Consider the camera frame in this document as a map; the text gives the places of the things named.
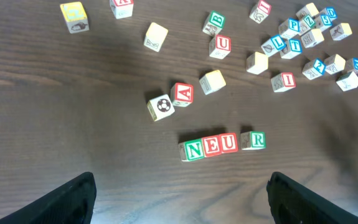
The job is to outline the green B block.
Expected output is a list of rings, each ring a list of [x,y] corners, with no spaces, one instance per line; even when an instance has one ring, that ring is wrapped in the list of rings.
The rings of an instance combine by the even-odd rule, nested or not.
[[[225,16],[217,11],[211,11],[206,18],[202,31],[203,33],[215,36],[224,28]]]

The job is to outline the yellow block top right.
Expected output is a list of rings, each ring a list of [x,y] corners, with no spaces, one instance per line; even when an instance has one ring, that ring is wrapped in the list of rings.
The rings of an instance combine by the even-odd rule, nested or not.
[[[307,5],[303,6],[297,13],[296,17],[301,20],[303,17],[309,15],[314,17],[315,15],[319,14],[319,11],[313,2],[308,3]]]

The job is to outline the green R block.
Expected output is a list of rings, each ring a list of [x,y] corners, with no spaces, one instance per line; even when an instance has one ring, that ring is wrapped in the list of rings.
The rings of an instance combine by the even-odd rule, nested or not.
[[[249,131],[240,134],[241,150],[259,150],[266,148],[266,137],[264,132]]]

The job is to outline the red I block lower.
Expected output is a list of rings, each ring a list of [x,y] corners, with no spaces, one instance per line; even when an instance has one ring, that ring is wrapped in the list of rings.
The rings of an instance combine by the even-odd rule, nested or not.
[[[279,93],[295,88],[296,82],[292,73],[283,72],[271,78],[271,85],[273,91]]]

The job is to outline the red u block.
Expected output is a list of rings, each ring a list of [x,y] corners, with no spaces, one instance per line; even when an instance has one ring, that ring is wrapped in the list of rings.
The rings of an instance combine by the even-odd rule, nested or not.
[[[224,59],[231,52],[231,38],[224,35],[215,35],[209,43],[209,56]]]
[[[235,133],[219,134],[222,153],[233,153],[238,151],[237,135]]]

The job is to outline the red I block upper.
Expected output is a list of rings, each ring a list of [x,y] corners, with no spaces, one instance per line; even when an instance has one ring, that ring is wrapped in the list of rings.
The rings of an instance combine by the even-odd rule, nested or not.
[[[270,15],[271,9],[271,4],[265,0],[259,0],[252,8],[249,18],[260,24]]]

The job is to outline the red E block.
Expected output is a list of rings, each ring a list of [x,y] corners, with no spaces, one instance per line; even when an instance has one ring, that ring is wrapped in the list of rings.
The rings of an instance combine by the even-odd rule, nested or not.
[[[205,157],[214,157],[222,154],[219,135],[202,138]]]

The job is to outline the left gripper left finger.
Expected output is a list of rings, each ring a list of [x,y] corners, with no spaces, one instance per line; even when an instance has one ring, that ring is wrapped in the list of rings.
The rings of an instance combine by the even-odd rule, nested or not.
[[[0,224],[90,224],[97,196],[94,176],[84,172],[22,209]]]

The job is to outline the blue 5 block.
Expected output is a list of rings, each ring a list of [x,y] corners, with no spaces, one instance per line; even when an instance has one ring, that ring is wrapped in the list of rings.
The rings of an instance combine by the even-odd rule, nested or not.
[[[321,32],[324,32],[328,28],[332,26],[332,22],[328,15],[321,14],[314,18],[315,21],[315,29],[319,29]]]

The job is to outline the blue D block upper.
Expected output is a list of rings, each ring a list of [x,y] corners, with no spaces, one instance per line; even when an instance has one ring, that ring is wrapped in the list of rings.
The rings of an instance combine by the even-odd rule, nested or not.
[[[330,21],[334,21],[337,19],[336,10],[333,7],[325,7],[319,12],[319,15],[327,15]]]

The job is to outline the blue L block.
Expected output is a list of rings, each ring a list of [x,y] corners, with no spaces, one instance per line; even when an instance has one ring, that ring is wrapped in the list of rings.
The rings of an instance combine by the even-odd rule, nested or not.
[[[261,45],[262,51],[267,57],[271,57],[286,47],[285,40],[280,35],[270,37]]]

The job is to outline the yellow block beside E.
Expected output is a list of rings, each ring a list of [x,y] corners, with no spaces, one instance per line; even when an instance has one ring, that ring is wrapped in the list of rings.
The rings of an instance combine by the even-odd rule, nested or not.
[[[205,95],[214,93],[226,85],[225,79],[220,70],[206,73],[199,83]]]

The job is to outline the blue T block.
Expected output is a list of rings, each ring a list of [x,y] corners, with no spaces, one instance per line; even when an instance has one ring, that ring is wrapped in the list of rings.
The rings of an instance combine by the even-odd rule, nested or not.
[[[289,39],[285,41],[285,48],[280,51],[280,57],[282,59],[292,59],[297,55],[303,53],[301,41],[298,39]]]

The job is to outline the green N block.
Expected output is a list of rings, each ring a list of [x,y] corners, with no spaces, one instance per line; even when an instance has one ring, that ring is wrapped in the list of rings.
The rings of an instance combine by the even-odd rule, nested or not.
[[[190,162],[205,158],[201,139],[195,139],[178,144],[181,161]]]

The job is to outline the yellow block below Z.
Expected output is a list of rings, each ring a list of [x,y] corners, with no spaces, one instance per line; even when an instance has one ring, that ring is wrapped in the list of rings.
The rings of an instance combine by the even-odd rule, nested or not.
[[[301,41],[305,48],[311,48],[323,42],[324,36],[320,29],[311,29],[301,36]]]

